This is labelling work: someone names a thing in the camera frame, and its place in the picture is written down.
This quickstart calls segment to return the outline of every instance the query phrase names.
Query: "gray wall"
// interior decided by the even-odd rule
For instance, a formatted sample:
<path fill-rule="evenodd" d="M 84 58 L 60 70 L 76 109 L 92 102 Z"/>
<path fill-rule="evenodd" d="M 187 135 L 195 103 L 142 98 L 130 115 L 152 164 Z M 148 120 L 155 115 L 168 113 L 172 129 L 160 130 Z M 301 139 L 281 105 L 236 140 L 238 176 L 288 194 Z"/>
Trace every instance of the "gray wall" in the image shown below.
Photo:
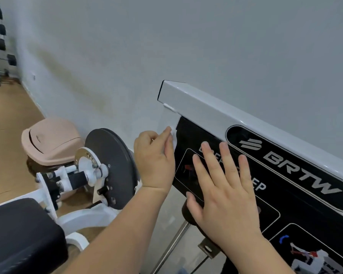
<path fill-rule="evenodd" d="M 24 84 L 84 135 L 109 127 L 131 147 L 167 79 L 343 158 L 343 0 L 17 0 L 16 14 Z"/>

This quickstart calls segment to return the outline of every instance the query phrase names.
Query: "black padded cushion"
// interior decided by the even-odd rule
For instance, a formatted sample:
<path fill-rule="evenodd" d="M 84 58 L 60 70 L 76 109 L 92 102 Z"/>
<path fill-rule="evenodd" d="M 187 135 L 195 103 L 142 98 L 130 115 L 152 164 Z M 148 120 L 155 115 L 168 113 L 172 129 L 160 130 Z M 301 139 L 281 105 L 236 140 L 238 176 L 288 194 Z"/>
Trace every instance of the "black padded cushion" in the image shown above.
<path fill-rule="evenodd" d="M 64 231 L 34 199 L 0 206 L 0 274 L 47 274 L 67 258 Z"/>

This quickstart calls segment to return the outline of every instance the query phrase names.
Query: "metal rod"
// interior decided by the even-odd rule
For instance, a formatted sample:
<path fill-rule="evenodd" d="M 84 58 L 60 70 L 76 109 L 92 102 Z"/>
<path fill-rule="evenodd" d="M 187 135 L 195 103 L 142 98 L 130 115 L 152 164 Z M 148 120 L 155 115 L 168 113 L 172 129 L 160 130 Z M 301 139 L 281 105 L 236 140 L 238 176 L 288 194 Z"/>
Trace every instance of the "metal rod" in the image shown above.
<path fill-rule="evenodd" d="M 168 248 L 165 250 L 164 254 L 161 256 L 160 260 L 158 261 L 158 264 L 155 266 L 151 274 L 156 274 L 160 268 L 163 266 L 166 259 L 170 256 L 172 251 L 174 250 L 175 246 L 177 246 L 178 242 L 182 239 L 184 233 L 187 231 L 190 224 L 187 221 L 184 221 L 183 224 L 180 226 L 178 232 L 170 242 Z"/>
<path fill-rule="evenodd" d="M 196 272 L 198 270 L 198 268 L 200 268 L 202 266 L 202 264 L 204 264 L 205 261 L 207 261 L 209 257 L 206 256 L 203 261 L 201 261 L 201 263 L 199 265 L 197 265 L 197 267 L 191 272 L 191 274 L 193 274 L 194 272 Z"/>

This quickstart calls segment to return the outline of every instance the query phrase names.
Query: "blue arrow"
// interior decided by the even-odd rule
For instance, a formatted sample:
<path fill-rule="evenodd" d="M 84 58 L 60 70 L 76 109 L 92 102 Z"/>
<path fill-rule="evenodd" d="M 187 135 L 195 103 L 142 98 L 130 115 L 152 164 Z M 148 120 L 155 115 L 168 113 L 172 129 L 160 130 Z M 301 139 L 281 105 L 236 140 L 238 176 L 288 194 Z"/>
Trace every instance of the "blue arrow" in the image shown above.
<path fill-rule="evenodd" d="M 279 244 L 282 244 L 282 241 L 285 239 L 285 238 L 289 238 L 288 235 L 285 235 L 285 236 L 282 236 L 280 239 L 279 239 Z"/>

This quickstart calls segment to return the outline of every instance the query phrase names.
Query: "wall stain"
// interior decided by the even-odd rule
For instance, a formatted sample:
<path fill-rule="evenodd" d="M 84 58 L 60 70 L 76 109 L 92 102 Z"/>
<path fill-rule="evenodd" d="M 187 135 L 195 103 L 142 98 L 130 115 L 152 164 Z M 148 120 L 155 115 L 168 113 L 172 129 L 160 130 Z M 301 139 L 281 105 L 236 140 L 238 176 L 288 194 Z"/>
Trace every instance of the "wall stain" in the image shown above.
<path fill-rule="evenodd" d="M 105 113 L 109 111 L 109 102 L 107 103 L 105 96 L 95 92 L 91 88 L 85 86 L 70 69 L 59 63 L 53 54 L 42 48 L 35 42 L 28 42 L 28 50 L 35 55 L 46 68 L 61 82 L 63 82 L 75 96 L 82 96 L 85 101 L 91 104 L 96 110 Z"/>

